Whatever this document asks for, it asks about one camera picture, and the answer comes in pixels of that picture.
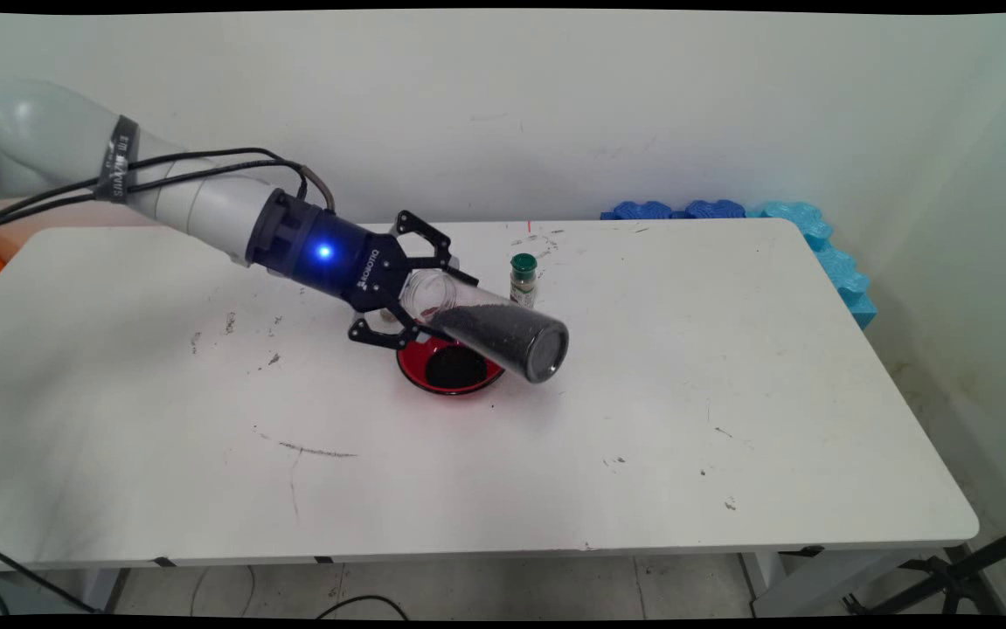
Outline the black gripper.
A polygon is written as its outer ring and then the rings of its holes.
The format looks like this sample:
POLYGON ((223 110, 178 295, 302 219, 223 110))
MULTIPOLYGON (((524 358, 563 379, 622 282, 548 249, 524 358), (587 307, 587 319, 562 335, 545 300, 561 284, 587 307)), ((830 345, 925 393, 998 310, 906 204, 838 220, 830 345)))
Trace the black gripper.
POLYGON ((371 232, 314 204, 303 206, 302 222, 289 247, 289 278, 304 287, 350 304, 348 337, 364 345, 400 351, 434 330, 412 318, 398 303, 410 271, 435 268, 463 284, 479 286, 474 275, 459 270, 449 251, 450 238, 410 211, 399 212, 387 232, 371 232), (410 256, 398 240, 413 234, 432 247, 430 256, 410 256), (398 333, 379 333, 365 312, 385 309, 401 322, 398 333))

